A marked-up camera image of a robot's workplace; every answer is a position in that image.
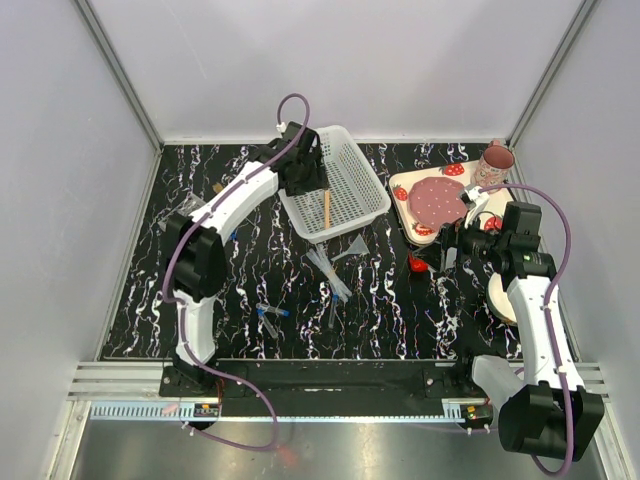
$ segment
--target wooden stick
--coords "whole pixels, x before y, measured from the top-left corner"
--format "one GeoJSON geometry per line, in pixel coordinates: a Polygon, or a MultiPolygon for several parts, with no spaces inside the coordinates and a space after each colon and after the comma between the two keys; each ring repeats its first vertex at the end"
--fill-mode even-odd
{"type": "Polygon", "coordinates": [[[331,226],[331,192],[329,190],[324,191],[324,229],[328,230],[331,226]]]}

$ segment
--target cup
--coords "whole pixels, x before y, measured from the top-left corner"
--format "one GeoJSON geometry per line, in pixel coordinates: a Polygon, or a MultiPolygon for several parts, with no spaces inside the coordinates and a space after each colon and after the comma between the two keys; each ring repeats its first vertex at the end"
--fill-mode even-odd
{"type": "Polygon", "coordinates": [[[492,140],[480,157],[478,167],[471,177],[471,183],[479,187],[490,187],[504,183],[516,159],[508,148],[492,140]]]}

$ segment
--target funnel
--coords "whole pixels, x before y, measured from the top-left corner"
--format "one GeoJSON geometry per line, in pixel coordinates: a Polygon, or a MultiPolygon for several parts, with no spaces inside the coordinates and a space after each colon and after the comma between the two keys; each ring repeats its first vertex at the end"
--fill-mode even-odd
{"type": "Polygon", "coordinates": [[[180,205],[171,209],[169,213],[167,213],[164,217],[158,220],[158,226],[160,230],[165,232],[167,230],[167,219],[173,215],[174,213],[179,213],[180,215],[187,217],[190,213],[195,212],[200,207],[204,206],[207,202],[202,200],[197,195],[189,192],[187,198],[185,198],[180,205]]]}
{"type": "Polygon", "coordinates": [[[339,255],[336,255],[331,259],[332,262],[341,259],[342,257],[346,257],[347,255],[366,255],[369,253],[369,249],[367,248],[367,244],[364,243],[364,238],[362,235],[358,235],[356,239],[353,241],[346,252],[342,252],[339,255]]]}

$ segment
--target plastic tube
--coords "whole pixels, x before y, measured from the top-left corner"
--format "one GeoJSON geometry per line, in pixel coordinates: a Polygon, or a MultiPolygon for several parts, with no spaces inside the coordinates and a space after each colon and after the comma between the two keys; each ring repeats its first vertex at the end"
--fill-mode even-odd
{"type": "Polygon", "coordinates": [[[490,187],[485,187],[480,190],[480,193],[487,192],[489,190],[497,190],[500,188],[517,188],[520,190],[528,190],[537,195],[540,195],[544,198],[551,206],[558,212],[560,216],[560,220],[562,220],[562,225],[564,227],[564,234],[566,238],[565,247],[564,247],[564,257],[562,258],[562,262],[560,263],[560,268],[558,268],[558,273],[553,277],[549,287],[547,287],[547,291],[544,294],[544,318],[547,324],[547,330],[549,331],[549,342],[551,343],[551,350],[553,351],[553,359],[556,363],[556,369],[558,371],[558,376],[560,377],[560,385],[562,386],[562,396],[564,399],[564,414],[566,418],[566,429],[567,429],[567,452],[564,456],[564,461],[562,462],[562,466],[559,470],[553,472],[548,470],[542,463],[540,459],[535,455],[532,455],[533,461],[538,466],[538,468],[546,475],[550,477],[562,477],[567,474],[569,469],[571,468],[571,462],[573,462],[573,449],[574,449],[574,438],[573,438],[573,407],[571,405],[571,392],[569,390],[569,384],[567,382],[567,374],[562,371],[562,357],[560,355],[560,348],[558,346],[558,340],[556,339],[556,331],[553,328],[553,319],[551,318],[551,310],[549,307],[549,303],[551,302],[551,294],[553,290],[558,286],[558,282],[560,281],[560,277],[564,273],[567,268],[567,263],[569,263],[569,255],[571,253],[571,227],[569,227],[569,220],[567,220],[567,216],[564,214],[560,205],[558,205],[549,195],[544,193],[541,190],[538,190],[535,187],[530,187],[529,185],[521,185],[521,184],[500,184],[500,185],[492,185],[490,187]]]}
{"type": "Polygon", "coordinates": [[[316,247],[316,250],[314,250],[313,248],[309,250],[307,252],[307,258],[309,258],[309,260],[311,260],[313,264],[327,276],[333,293],[338,295],[340,297],[340,300],[346,302],[351,296],[351,290],[349,290],[344,282],[340,280],[338,275],[336,275],[336,272],[333,270],[331,262],[327,257],[327,252],[325,252],[324,248],[319,246],[316,247]]]}
{"type": "Polygon", "coordinates": [[[333,330],[333,324],[335,323],[335,320],[336,320],[336,307],[338,306],[339,298],[340,297],[335,293],[331,298],[331,311],[329,312],[329,330],[333,330]]]}
{"type": "Polygon", "coordinates": [[[262,310],[263,312],[275,313],[276,315],[280,315],[282,317],[288,317],[290,314],[289,310],[272,307],[271,305],[265,305],[264,303],[257,304],[256,308],[262,310]]]}
{"type": "MultiPolygon", "coordinates": [[[[280,151],[279,153],[274,155],[274,157],[271,160],[269,160],[268,162],[266,162],[264,165],[262,165],[261,167],[257,168],[256,170],[251,172],[249,175],[247,175],[247,180],[253,178],[255,175],[257,175],[258,173],[263,171],[265,168],[269,168],[275,162],[280,160],[284,155],[287,154],[287,152],[289,150],[291,150],[298,143],[298,141],[300,141],[300,138],[302,137],[302,134],[304,133],[305,128],[309,124],[309,116],[311,115],[311,109],[309,107],[309,102],[307,101],[307,99],[303,95],[300,95],[298,93],[292,93],[292,94],[289,94],[289,95],[287,95],[286,97],[284,97],[282,99],[282,101],[280,102],[280,105],[278,105],[278,113],[277,113],[278,122],[280,122],[280,117],[281,117],[281,113],[282,113],[282,107],[291,98],[299,98],[304,103],[304,106],[305,106],[305,109],[306,109],[306,113],[305,113],[304,121],[302,122],[302,128],[298,131],[298,133],[293,138],[293,140],[291,140],[289,145],[287,145],[285,148],[283,148],[282,151],[280,151]]],[[[215,198],[215,201],[213,202],[213,205],[211,206],[211,210],[209,211],[209,213],[205,213],[204,215],[202,215],[202,217],[198,221],[196,221],[191,226],[191,228],[189,228],[185,232],[183,237],[180,239],[180,241],[178,242],[178,245],[176,246],[175,252],[173,252],[173,256],[171,257],[171,260],[169,261],[169,265],[167,266],[167,273],[165,274],[164,280],[162,282],[162,299],[163,299],[163,301],[165,303],[177,303],[180,306],[180,308],[178,308],[178,316],[179,316],[178,329],[179,329],[179,332],[180,332],[180,337],[184,340],[185,351],[187,352],[187,355],[189,356],[191,361],[195,365],[197,365],[198,367],[200,367],[201,369],[203,369],[204,371],[206,371],[206,372],[208,372],[208,373],[210,373],[212,375],[216,375],[218,377],[226,378],[227,380],[232,380],[234,382],[239,382],[239,383],[242,383],[242,384],[246,385],[247,387],[249,387],[264,402],[265,406],[267,407],[267,410],[269,410],[269,414],[271,415],[271,418],[273,419],[273,432],[272,432],[272,436],[271,436],[271,441],[268,444],[263,445],[263,446],[257,446],[256,447],[256,446],[252,446],[252,445],[245,445],[243,443],[233,442],[231,440],[227,440],[227,439],[215,436],[215,435],[211,435],[211,434],[209,434],[207,432],[201,432],[200,430],[196,430],[194,428],[191,429],[191,434],[196,433],[196,434],[198,434],[200,436],[209,438],[211,440],[215,440],[216,442],[220,442],[220,443],[223,443],[225,445],[229,445],[231,447],[240,448],[242,450],[250,450],[250,451],[253,451],[253,452],[265,452],[265,451],[269,451],[269,450],[273,450],[273,449],[277,448],[277,444],[278,444],[278,433],[279,433],[278,417],[276,416],[276,413],[275,413],[275,411],[273,409],[273,405],[271,405],[271,402],[269,402],[269,399],[264,395],[264,393],[262,393],[258,389],[258,387],[256,387],[249,380],[246,380],[244,378],[240,378],[240,377],[237,377],[235,375],[231,375],[229,373],[221,372],[221,371],[216,370],[214,368],[208,367],[207,365],[202,363],[200,361],[200,359],[198,359],[194,355],[193,350],[191,350],[191,347],[189,346],[189,342],[187,341],[186,302],[184,300],[174,296],[173,295],[173,289],[170,287],[170,285],[171,285],[171,277],[173,277],[173,271],[174,271],[174,269],[176,267],[176,263],[178,262],[178,257],[182,253],[182,250],[184,249],[185,245],[187,244],[187,242],[189,241],[191,236],[194,234],[194,232],[200,226],[202,226],[202,224],[205,221],[207,221],[211,217],[211,214],[216,210],[216,208],[218,208],[218,206],[225,199],[227,199],[242,184],[243,184],[243,182],[238,182],[235,185],[232,185],[229,188],[224,189],[215,198]]]]}
{"type": "Polygon", "coordinates": [[[258,309],[258,318],[262,321],[262,324],[267,329],[267,332],[269,332],[269,335],[271,335],[271,338],[278,338],[278,332],[276,332],[275,327],[264,314],[264,310],[258,309]]]}

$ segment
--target cable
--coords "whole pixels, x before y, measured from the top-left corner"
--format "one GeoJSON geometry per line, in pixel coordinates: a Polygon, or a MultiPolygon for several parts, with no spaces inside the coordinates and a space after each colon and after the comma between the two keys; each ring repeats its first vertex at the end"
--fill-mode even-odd
{"type": "MultiPolygon", "coordinates": [[[[484,187],[480,189],[480,193],[487,192],[489,190],[497,190],[500,188],[504,188],[505,185],[492,185],[490,187],[484,187]]],[[[569,391],[569,384],[567,382],[567,372],[562,371],[562,357],[560,356],[560,348],[558,347],[558,340],[556,339],[556,331],[553,328],[553,319],[551,318],[551,310],[549,304],[551,303],[551,294],[553,290],[558,286],[558,282],[560,281],[560,277],[564,273],[567,268],[567,263],[569,263],[569,254],[571,253],[571,228],[569,227],[569,221],[567,220],[567,216],[564,214],[560,205],[558,205],[549,195],[544,193],[541,190],[538,190],[535,187],[530,187],[528,185],[521,184],[508,184],[507,188],[517,188],[520,190],[528,190],[537,195],[540,195],[544,198],[551,206],[558,212],[560,219],[562,220],[562,225],[564,226],[564,233],[566,237],[566,243],[564,247],[564,256],[562,258],[562,262],[560,263],[560,268],[558,268],[558,273],[556,273],[555,277],[551,280],[551,283],[547,287],[547,291],[544,294],[544,318],[547,323],[547,330],[549,331],[549,342],[551,343],[551,350],[553,351],[553,359],[556,363],[556,369],[558,372],[558,376],[560,377],[560,385],[562,386],[562,396],[564,399],[564,413],[566,418],[566,428],[567,428],[567,451],[564,456],[564,461],[562,462],[562,466],[559,470],[553,472],[548,470],[542,463],[540,459],[535,455],[532,455],[534,463],[538,466],[543,473],[550,477],[562,477],[566,475],[571,468],[571,462],[573,461],[573,449],[574,449],[574,438],[573,438],[573,407],[571,405],[571,392],[569,391]]]]}
{"type": "Polygon", "coordinates": [[[483,210],[480,213],[478,213],[478,215],[476,216],[476,218],[480,218],[480,215],[482,215],[483,213],[490,213],[491,215],[493,215],[494,217],[498,217],[499,215],[496,215],[495,213],[493,213],[491,210],[483,210]]]}
{"type": "Polygon", "coordinates": [[[272,432],[272,435],[271,435],[271,441],[268,444],[263,445],[263,446],[257,446],[256,447],[256,446],[252,446],[252,445],[245,445],[245,444],[242,444],[242,443],[233,442],[231,440],[227,440],[227,439],[224,439],[224,438],[221,438],[221,437],[217,437],[215,435],[211,435],[211,434],[206,433],[206,432],[201,432],[199,430],[195,430],[194,428],[191,429],[191,435],[193,435],[194,433],[197,433],[200,436],[209,438],[211,440],[215,440],[216,442],[220,442],[220,443],[223,443],[225,445],[229,445],[231,447],[240,448],[242,450],[249,450],[249,451],[252,451],[252,452],[265,452],[265,451],[274,450],[275,448],[277,448],[279,425],[278,425],[278,417],[276,416],[276,412],[273,409],[273,405],[271,405],[271,402],[269,402],[269,399],[265,396],[265,394],[262,393],[258,389],[258,387],[256,387],[249,380],[246,380],[244,378],[237,377],[235,375],[231,375],[229,373],[221,372],[221,371],[216,370],[214,368],[208,367],[203,362],[201,362],[200,359],[198,359],[195,356],[195,354],[193,353],[193,350],[191,350],[191,347],[189,346],[189,342],[187,341],[187,331],[186,331],[187,330],[187,328],[186,328],[187,308],[186,308],[186,302],[184,300],[182,300],[181,298],[177,298],[177,297],[174,296],[173,289],[171,288],[171,278],[173,277],[173,271],[174,271],[174,269],[176,267],[176,264],[178,263],[178,257],[180,257],[180,254],[182,253],[182,250],[184,249],[185,245],[187,244],[187,242],[189,241],[191,236],[195,233],[195,231],[198,228],[200,228],[204,222],[206,222],[209,218],[211,218],[211,215],[220,206],[220,204],[225,199],[227,199],[233,192],[235,192],[241,185],[245,184],[247,182],[247,180],[250,180],[251,178],[255,177],[256,175],[258,175],[264,169],[269,168],[275,162],[280,160],[284,155],[286,155],[289,152],[289,150],[291,150],[295,145],[297,145],[297,143],[300,140],[300,138],[302,137],[302,134],[304,133],[307,125],[309,124],[309,117],[311,115],[311,108],[309,106],[309,102],[307,101],[307,99],[303,95],[301,95],[299,93],[289,94],[286,97],[284,97],[282,99],[282,101],[280,102],[280,105],[278,105],[278,113],[277,113],[278,123],[280,123],[282,107],[291,98],[299,98],[304,103],[306,113],[305,113],[304,121],[302,122],[302,128],[298,131],[296,136],[293,137],[293,140],[291,140],[291,142],[285,148],[283,148],[280,152],[278,152],[276,155],[274,155],[271,160],[269,160],[264,165],[261,165],[256,170],[254,170],[249,175],[247,175],[247,177],[246,177],[246,179],[244,181],[237,182],[237,183],[231,185],[230,187],[225,188],[215,198],[213,204],[211,205],[211,210],[209,210],[209,212],[207,212],[204,215],[202,215],[202,217],[198,221],[196,221],[191,226],[191,228],[189,228],[187,230],[187,232],[182,236],[182,238],[178,242],[178,245],[176,246],[176,250],[175,250],[175,252],[173,252],[173,256],[171,257],[171,260],[169,261],[169,265],[167,266],[167,273],[165,274],[164,280],[162,282],[162,299],[163,299],[163,301],[165,303],[176,303],[176,304],[178,304],[178,311],[179,311],[178,331],[179,331],[179,334],[180,334],[180,338],[183,339],[184,349],[187,352],[187,355],[189,356],[191,361],[195,365],[197,365],[198,367],[200,367],[201,369],[203,369],[204,371],[206,371],[206,372],[208,372],[208,373],[210,373],[212,375],[216,375],[218,377],[226,378],[227,380],[232,380],[234,382],[242,383],[242,384],[246,385],[247,387],[249,387],[264,402],[265,406],[267,407],[267,410],[269,410],[269,414],[271,415],[271,418],[273,419],[273,432],[272,432]]]}
{"type": "Polygon", "coordinates": [[[216,380],[216,392],[218,392],[218,412],[222,411],[222,397],[224,396],[224,380],[219,378],[216,380]]]}

